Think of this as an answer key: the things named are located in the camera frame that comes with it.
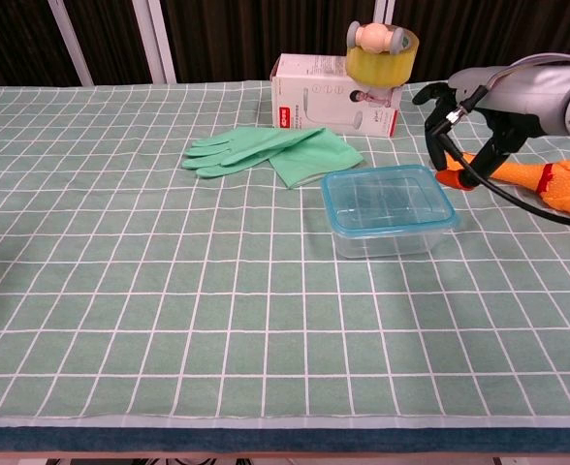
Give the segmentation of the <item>clear plastic container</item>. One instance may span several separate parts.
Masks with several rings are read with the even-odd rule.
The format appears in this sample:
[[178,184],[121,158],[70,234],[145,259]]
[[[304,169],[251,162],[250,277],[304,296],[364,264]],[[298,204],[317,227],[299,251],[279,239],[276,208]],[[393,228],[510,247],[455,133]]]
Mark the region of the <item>clear plastic container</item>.
[[430,251],[446,233],[450,233],[453,229],[438,233],[348,239],[333,232],[331,228],[336,252],[347,259],[425,253]]

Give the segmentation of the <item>white red product box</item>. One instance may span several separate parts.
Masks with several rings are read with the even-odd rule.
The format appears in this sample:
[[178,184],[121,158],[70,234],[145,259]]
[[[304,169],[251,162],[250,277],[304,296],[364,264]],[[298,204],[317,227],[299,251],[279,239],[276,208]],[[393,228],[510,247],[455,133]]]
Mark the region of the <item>white red product box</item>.
[[374,88],[351,79],[341,56],[283,53],[271,73],[272,125],[327,128],[348,136],[390,138],[400,87]]

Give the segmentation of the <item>green white checked tablecloth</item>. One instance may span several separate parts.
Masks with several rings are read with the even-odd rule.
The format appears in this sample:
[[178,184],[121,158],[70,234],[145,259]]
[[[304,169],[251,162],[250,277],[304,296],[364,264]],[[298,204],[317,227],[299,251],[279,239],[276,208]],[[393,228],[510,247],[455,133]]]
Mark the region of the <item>green white checked tablecloth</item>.
[[318,185],[181,168],[270,111],[0,87],[0,425],[570,427],[570,229],[450,191],[430,251],[344,259]]

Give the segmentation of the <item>blue transparent lid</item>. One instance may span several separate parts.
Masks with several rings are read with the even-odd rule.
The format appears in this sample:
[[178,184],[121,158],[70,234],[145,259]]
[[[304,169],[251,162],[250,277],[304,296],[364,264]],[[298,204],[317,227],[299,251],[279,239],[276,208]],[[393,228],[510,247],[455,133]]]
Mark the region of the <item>blue transparent lid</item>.
[[328,221],[348,239],[443,233],[459,216],[421,165],[335,171],[321,180]]

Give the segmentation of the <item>beige grey toy dumbbell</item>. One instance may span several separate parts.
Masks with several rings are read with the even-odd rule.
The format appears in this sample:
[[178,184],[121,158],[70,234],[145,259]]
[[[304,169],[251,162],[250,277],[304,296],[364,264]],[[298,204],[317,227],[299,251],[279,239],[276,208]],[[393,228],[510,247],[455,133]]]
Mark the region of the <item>beige grey toy dumbbell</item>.
[[360,47],[364,51],[379,54],[399,54],[408,49],[411,41],[404,28],[384,23],[362,25],[353,21],[347,31],[346,46]]

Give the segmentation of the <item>dark blue under cloth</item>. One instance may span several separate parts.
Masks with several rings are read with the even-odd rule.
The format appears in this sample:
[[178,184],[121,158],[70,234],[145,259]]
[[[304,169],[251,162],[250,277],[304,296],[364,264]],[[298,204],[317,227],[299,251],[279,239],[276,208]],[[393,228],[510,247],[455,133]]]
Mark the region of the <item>dark blue under cloth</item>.
[[0,427],[3,452],[570,453],[570,428]]

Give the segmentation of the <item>black curtain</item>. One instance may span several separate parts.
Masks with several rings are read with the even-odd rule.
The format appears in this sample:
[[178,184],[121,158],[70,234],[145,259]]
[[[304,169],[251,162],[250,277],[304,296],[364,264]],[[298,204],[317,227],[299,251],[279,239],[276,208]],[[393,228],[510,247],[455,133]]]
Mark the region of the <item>black curtain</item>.
[[[151,82],[132,0],[63,0],[97,85]],[[159,0],[179,82],[264,80],[283,53],[341,55],[375,0]],[[420,40],[412,80],[570,53],[570,0],[396,0]],[[0,86],[77,86],[48,0],[0,0]]]

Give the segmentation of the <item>yellowish clear tape roll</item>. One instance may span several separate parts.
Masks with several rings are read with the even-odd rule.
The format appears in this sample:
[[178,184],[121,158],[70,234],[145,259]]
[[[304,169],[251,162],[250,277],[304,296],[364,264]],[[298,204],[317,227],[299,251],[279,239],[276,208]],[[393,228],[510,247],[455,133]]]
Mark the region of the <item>yellowish clear tape roll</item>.
[[371,87],[399,87],[410,79],[419,46],[418,37],[409,30],[405,31],[409,47],[398,54],[370,53],[361,47],[347,49],[345,70],[356,82]]

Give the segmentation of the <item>white frame post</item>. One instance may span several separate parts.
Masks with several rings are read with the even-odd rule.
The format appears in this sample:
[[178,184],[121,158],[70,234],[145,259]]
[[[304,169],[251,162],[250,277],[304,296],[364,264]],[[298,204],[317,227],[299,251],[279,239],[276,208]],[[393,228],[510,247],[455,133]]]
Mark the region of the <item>white frame post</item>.
[[160,0],[132,1],[152,82],[175,84],[174,63]]
[[373,21],[377,23],[392,24],[396,0],[375,0]]
[[78,36],[63,0],[47,0],[65,47],[82,86],[93,86],[93,79],[82,53]]

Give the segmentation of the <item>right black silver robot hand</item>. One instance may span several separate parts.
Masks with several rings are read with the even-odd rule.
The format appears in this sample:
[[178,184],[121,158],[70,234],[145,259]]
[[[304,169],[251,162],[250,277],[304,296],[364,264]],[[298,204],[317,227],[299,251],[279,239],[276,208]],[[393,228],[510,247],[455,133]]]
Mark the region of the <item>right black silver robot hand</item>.
[[[570,100],[570,64],[544,64],[518,69],[495,82],[488,92],[480,88],[499,67],[469,68],[453,74],[446,82],[423,87],[413,98],[415,105],[430,100],[433,112],[425,121],[427,150],[436,172],[448,168],[447,156],[457,151],[449,138],[453,124],[451,112],[463,115],[465,102],[475,96],[472,109],[481,113],[492,130],[491,138],[474,156],[476,174],[484,179],[518,152],[526,140],[543,136],[570,136],[565,126],[565,111]],[[468,174],[472,188],[480,183]]]

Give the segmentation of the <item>green rubber glove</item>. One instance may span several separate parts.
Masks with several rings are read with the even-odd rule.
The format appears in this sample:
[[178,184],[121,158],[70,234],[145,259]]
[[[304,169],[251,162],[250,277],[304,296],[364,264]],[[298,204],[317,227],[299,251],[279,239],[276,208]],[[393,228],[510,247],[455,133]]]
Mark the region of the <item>green rubber glove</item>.
[[181,166],[200,178],[245,171],[268,161],[289,189],[333,171],[349,170],[364,157],[325,128],[288,130],[242,126],[192,143]]

